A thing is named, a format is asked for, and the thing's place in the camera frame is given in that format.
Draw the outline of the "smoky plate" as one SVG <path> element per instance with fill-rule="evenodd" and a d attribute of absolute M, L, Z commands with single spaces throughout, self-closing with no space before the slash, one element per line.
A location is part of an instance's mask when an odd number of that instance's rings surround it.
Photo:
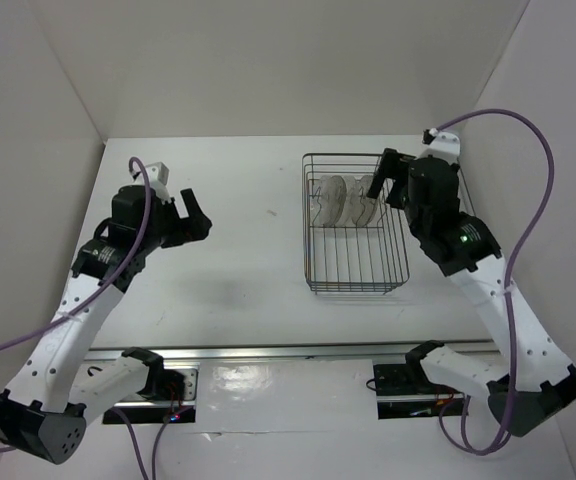
<path fill-rule="evenodd" d="M 342 177 L 345 187 L 342 189 L 342 194 L 339 197 L 340 215 L 335 224 L 336 227 L 345 227 L 351 220 L 356 180 L 353 176 L 345 175 Z"/>
<path fill-rule="evenodd" d="M 378 198 L 381 194 L 381 190 L 372 188 L 372 183 L 372 175 L 364 175 L 360 180 L 363 210 L 359 217 L 358 225 L 361 227 L 368 226 L 373 221 L 378 210 Z"/>

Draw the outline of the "clear plate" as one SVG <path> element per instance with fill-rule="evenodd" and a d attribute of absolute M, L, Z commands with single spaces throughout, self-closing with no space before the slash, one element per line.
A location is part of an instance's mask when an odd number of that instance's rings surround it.
<path fill-rule="evenodd" d="M 315 223 L 321 227 L 334 227 L 340 215 L 339 197 L 345 187 L 339 175 L 323 176 L 319 181 L 317 204 L 320 207 Z"/>
<path fill-rule="evenodd" d="M 366 196 L 371 182 L 370 175 L 364 175 L 355 180 L 351 194 L 351 220 L 357 227 L 365 227 L 372 215 L 372 199 Z"/>

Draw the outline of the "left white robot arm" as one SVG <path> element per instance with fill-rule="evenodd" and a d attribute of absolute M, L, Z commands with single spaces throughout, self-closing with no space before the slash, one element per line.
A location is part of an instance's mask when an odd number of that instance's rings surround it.
<path fill-rule="evenodd" d="M 109 314 L 122 300 L 146 257 L 207 238 L 212 226 L 192 190 L 180 193 L 187 210 L 152 187 L 125 186 L 111 215 L 79 250 L 61 308 L 18 374 L 0 392 L 0 442 L 59 465 L 79 447 L 86 428 L 132 395 L 180 401 L 185 378 L 161 355 L 130 347 L 91 377 L 75 378 Z"/>

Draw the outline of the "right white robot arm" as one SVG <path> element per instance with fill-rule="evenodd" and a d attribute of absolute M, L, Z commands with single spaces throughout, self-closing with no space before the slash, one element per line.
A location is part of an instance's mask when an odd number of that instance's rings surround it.
<path fill-rule="evenodd" d="M 424 254 L 472 303 L 507 362 L 492 366 L 427 341 L 406 355 L 416 392 L 446 386 L 483 400 L 502 429 L 523 437 L 576 400 L 576 364 L 555 344 L 508 277 L 509 264 L 486 224 L 462 210 L 459 167 L 437 156 L 385 149 L 368 197 L 385 182 L 386 204 L 404 212 Z"/>

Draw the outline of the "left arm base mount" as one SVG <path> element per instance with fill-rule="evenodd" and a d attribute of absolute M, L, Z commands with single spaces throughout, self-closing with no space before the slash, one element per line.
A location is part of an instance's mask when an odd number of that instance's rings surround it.
<path fill-rule="evenodd" d="M 177 375 L 153 399 L 133 394 L 114 405 L 134 425 L 191 424 L 196 421 L 199 369 L 176 367 Z"/>

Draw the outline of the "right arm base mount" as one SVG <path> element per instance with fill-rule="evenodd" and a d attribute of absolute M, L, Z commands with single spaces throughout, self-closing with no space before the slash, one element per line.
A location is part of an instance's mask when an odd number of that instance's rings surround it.
<path fill-rule="evenodd" d="M 411 369 L 403 363 L 374 364 L 366 387 L 376 395 L 379 420 L 459 416 L 464 398 L 446 386 L 417 385 Z"/>

